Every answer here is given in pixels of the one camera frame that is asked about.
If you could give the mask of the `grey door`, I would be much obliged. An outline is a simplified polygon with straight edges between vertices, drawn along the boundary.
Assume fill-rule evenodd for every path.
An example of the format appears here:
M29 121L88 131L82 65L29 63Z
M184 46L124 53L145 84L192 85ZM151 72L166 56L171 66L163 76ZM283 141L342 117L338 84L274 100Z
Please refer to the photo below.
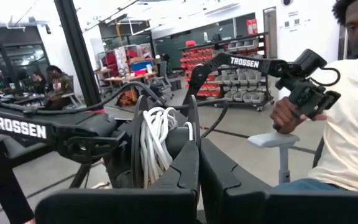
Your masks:
M264 31L268 33L266 37L267 52L269 58L277 58L277 15L276 7L263 10Z

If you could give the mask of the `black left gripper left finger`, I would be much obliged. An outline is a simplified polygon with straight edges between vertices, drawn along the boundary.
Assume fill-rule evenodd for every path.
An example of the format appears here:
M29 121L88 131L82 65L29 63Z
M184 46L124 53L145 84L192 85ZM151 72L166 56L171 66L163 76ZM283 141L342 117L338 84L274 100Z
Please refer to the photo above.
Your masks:
M66 189L39 202L36 224L197 224L199 149L188 141L147 189Z

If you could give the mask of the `cluttered wooden table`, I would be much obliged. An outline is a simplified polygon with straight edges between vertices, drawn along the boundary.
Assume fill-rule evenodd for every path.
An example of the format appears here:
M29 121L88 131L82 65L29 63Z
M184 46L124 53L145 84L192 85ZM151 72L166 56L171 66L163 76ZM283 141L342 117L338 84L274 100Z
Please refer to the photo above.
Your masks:
M154 56L150 43L104 50L96 54L96 59L99 68L94 71L94 75L103 97L124 83L150 83L160 75L159 57Z

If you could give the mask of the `seated person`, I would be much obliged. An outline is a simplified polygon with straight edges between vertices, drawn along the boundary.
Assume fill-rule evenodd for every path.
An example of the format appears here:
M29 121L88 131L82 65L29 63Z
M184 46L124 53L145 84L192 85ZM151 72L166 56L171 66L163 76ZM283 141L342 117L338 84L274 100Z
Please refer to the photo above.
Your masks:
M347 28L351 46L358 35L358 0L338 0L333 14ZM358 59L338 60L329 65L341 73L331 87L340 99L314 120L326 120L324 149L307 178L276 186L280 190L358 191Z
M62 110L71 103L69 94L73 93L73 79L60 68L50 65L46 69L52 81L52 89L48 93L46 110Z
M45 87L47 84L47 80L45 76L38 71L34 71L32 74L32 79L35 82L34 90L38 94L44 94L45 93Z

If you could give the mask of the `person's hand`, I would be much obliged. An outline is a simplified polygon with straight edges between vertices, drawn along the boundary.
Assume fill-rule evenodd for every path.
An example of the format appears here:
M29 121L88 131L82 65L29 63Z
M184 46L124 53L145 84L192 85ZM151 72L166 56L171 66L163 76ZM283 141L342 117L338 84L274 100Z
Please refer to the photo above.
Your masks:
M276 102L270 118L273 120L274 129L277 132L290 134L298 125L308 119L304 114L299 117L294 116L293 112L296 109L296 105L291 103L287 96Z

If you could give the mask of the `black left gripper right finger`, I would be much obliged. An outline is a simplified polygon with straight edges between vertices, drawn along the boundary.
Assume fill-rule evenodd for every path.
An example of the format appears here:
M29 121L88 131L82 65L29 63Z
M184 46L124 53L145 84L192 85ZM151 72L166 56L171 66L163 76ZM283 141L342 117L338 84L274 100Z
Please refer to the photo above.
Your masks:
M358 192L273 189L209 139L201 142L200 181L208 224L358 224Z

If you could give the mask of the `red package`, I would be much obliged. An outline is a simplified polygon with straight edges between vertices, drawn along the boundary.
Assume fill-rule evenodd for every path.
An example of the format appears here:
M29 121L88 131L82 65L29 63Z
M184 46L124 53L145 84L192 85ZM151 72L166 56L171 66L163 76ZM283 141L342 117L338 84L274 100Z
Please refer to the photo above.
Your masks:
M246 21L246 23L247 23L248 35L257 35L258 34L257 19L249 19Z

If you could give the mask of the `bin shelving cart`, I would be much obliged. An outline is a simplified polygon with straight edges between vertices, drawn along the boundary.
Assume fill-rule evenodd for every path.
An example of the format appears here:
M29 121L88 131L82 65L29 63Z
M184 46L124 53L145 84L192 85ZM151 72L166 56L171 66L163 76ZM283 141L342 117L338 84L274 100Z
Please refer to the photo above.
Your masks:
M219 53L234 54L250 58L266 58L269 52L267 32L220 40L207 44L187 46L181 49L181 67L185 71L186 88L190 87L190 77L197 65L211 60ZM220 65L206 78L196 96L199 100L224 98L230 105L253 106L262 111L266 104L274 104L270 82L266 74L237 65Z

